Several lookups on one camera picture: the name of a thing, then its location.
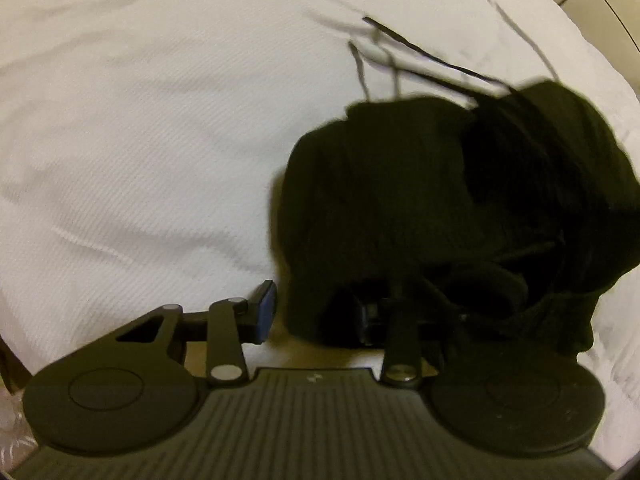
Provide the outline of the white duvet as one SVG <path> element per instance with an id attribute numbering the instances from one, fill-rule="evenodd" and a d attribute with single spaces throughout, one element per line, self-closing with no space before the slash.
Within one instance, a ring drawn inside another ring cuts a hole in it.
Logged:
<path id="1" fill-rule="evenodd" d="M 129 453 L 41 445 L 19 479 L 623 479 L 639 463 L 639 263 L 598 300 L 592 346 L 334 348 L 286 326 L 283 176 L 306 133 L 361 102 L 472 107 L 549 79 L 588 100 L 639 182 L 634 90 L 552 0 L 1 0 L 1 339 L 28 382 L 165 304 L 278 303 L 248 381 Z M 605 393 L 586 448 L 500 455 L 461 440 L 384 354 L 433 376 L 549 353 Z"/>

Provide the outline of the black garment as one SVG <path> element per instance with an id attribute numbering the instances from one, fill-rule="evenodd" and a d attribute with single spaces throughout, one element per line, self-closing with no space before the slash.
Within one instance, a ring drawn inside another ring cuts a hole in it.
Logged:
<path id="1" fill-rule="evenodd" d="M 543 79 L 473 106 L 355 104 L 286 166 L 285 323 L 334 348 L 588 350 L 599 298 L 639 263 L 639 182 L 585 98 Z"/>

